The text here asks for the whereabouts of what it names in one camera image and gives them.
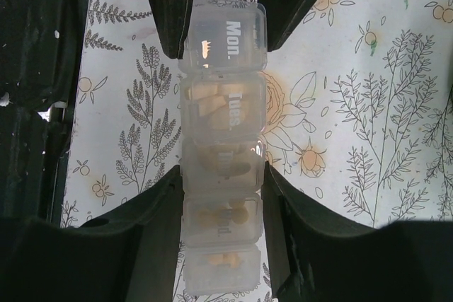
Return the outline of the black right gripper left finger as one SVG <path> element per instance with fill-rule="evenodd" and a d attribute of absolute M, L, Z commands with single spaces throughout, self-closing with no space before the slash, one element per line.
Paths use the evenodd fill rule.
<path fill-rule="evenodd" d="M 1 220 L 2 301 L 170 301 L 184 192 L 172 167 L 152 188 L 78 228 Z"/>

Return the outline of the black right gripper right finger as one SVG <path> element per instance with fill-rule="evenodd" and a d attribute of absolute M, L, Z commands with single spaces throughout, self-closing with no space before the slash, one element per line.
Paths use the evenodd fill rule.
<path fill-rule="evenodd" d="M 451 301 L 452 224 L 374 229 L 335 213 L 267 165 L 261 190 L 279 301 Z"/>

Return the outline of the clear weekly pill organizer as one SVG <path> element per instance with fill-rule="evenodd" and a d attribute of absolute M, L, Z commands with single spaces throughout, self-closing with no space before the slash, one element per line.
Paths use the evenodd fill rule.
<path fill-rule="evenodd" d="M 179 61 L 184 280 L 190 295 L 259 281 L 267 64 L 265 9 L 237 0 L 193 6 Z"/>

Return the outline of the floral patterned table mat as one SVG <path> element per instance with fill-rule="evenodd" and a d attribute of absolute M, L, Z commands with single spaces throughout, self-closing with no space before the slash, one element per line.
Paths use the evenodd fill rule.
<path fill-rule="evenodd" d="M 452 0 L 316 0 L 268 55 L 267 159 L 367 226 L 452 220 Z M 147 0 L 88 0 L 61 226 L 180 160 L 178 63 Z"/>

